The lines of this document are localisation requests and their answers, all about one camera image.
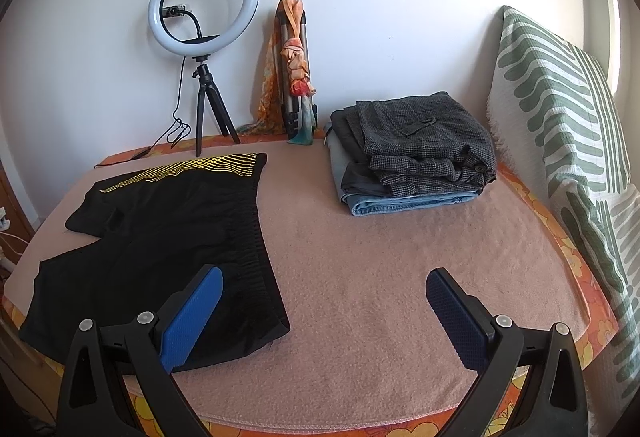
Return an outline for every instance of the blue gripper pad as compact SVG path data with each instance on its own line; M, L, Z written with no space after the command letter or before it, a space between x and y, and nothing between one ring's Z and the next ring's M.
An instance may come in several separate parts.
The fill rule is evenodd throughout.
M167 372L184 365L222 296L222 271L212 267L162 334L160 361Z
M479 300L467 295L444 269L434 269L426 283L427 300L466 369L484 372L495 331Z

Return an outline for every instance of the orange floral sheet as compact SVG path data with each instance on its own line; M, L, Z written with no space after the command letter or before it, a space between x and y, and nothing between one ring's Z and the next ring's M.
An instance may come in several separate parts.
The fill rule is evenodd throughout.
M285 136L252 135L244 136L242 139L245 143L250 144L252 142L284 140L285 138ZM170 151L191 150L193 149L193 146L191 146L192 144L194 144L193 140L183 141L173 150L170 149L170 145L168 144L160 145L155 147L150 155L160 155L169 153ZM204 147L224 146L226 144L231 144L231 141L219 136L209 137L203 140ZM126 161L137 152L138 150L133 150L132 152L118 154L109 157L104 161L104 163ZM607 303L600 286L587 267L587 264L551 213L547 211L542 202L537 200L537 198L533 196L533 194L513 173L511 173L506 166L501 165L499 171L553 235L554 240L566 258L567 264L571 266L577 285L587 303L590 314L590 324L587 327L585 334L575 343L578 350L578 356L580 357L580 365L584 369L603 350L618 331L618 324L613 316L613 312ZM24 321L24 315L4 297L2 298L2 305L9 313L9 316L12 321L14 321L16 327L20 327ZM63 367L60 364L44 356L43 359L62 377ZM499 432L506 425L520 394L520 390L522 389L525 377L526 376L523 375L511 381L500 408L486 431L487 436ZM163 437L158 423L156 422L144 398L131 393L129 395L146 434L151 437ZM439 429L442 428L444 423L447 422L447 419L449 419L453 412L454 409L450 409L404 423L335 432L324 435L327 435L328 437L434 437ZM291 434L279 435L243 430L209 421L204 421L204 424L214 437L292 437Z

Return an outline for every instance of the pink blanket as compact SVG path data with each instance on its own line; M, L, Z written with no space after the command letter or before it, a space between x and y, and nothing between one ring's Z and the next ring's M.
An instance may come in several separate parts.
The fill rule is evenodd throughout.
M260 223L291 332L231 363L175 374L204 419L313 433L417 419L456 405L474 380L424 295L446 267L493 314L526 327L567 323L580 337L586 305L557 245L502 179L467 204L354 218L338 204L321 143L205 150L268 154ZM160 156L87 174L36 234L5 295L27 312L40 260L91 242L64 229L92 184L192 157ZM140 393L133 378L130 391Z

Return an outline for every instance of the black cable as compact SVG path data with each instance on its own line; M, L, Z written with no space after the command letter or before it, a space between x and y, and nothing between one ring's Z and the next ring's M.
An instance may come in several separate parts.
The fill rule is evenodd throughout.
M195 17L195 14L190 11L183 11L182 9L178 9L175 11L176 14L184 14L193 20L193 24L196 26L196 32L198 33L198 38L202 38L202 29L200 28L200 24L198 23L198 19Z
M51 418L55 421L55 420L56 420L56 418L55 418L55 417L53 417L53 414L51 413L51 410L50 410L50 409L49 409L49 407L47 406L47 403L45 403L45 402L42 400L42 398L41 398L37 393L35 393L35 392L33 391L33 388L31 388L29 385L27 385L27 384L22 380L22 378L21 378L21 377L20 377L20 376L15 372L15 370L14 370L14 369L12 369L11 365L9 365L9 363L7 363L7 362L4 360L4 358L3 358L2 356L0 356L0 361L2 361L2 362L4 363L4 365L5 365L5 366L6 366L6 367L11 371L11 373L13 373L13 375L15 375L15 377L17 377L17 378L18 378L18 381L20 381L20 382L21 382L21 383L26 387L26 389L27 389L27 390L29 390L33 395L35 395L35 396L38 398L38 400L42 403L42 406L44 406L44 408L47 410L47 412L49 412L49 415L51 416Z
M174 118L174 122L172 123L172 125L169 128L167 128L160 137L158 137L155 143L143 149L141 152L136 153L131 159L128 159L126 161L112 162L109 164L97 164L94 166L94 168L99 168L102 166L115 166L116 164L121 164L123 162L130 162L130 161L136 161L138 159L142 159L143 157L151 153L151 150L153 150L156 147L156 145L160 142L160 140L164 136L166 136L167 143L169 143L171 145L171 148L173 149L175 145L177 145L182 139L184 139L185 137L188 137L191 134L191 125L184 122L183 120L181 120L179 117L176 117L175 115L178 112L178 108L180 108L180 96L182 94L182 80L184 79L184 64L186 61L187 61L187 58L185 56L182 59L182 68L180 69L180 84L178 85L178 101L175 105L174 113L172 113L172 117ZM179 133L176 135L175 139L171 140L170 137L177 132Z

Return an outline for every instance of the screw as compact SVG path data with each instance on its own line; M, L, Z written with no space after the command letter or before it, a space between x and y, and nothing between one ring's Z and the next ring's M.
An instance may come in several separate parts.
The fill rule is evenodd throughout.
M149 311L140 312L137 319L139 324L146 325L154 320L154 314Z
M567 327L564 323L557 323L556 331L558 331L563 336L566 336L569 333L569 327Z
M91 327L94 326L94 321L90 320L89 318L82 320L80 322L80 324L78 325L78 328L82 331L82 332L87 332L87 330L89 330Z
M511 325L513 325L513 320L506 314L500 314L496 316L495 322L500 325L500 327L504 327L505 329L508 329L509 327L511 327Z

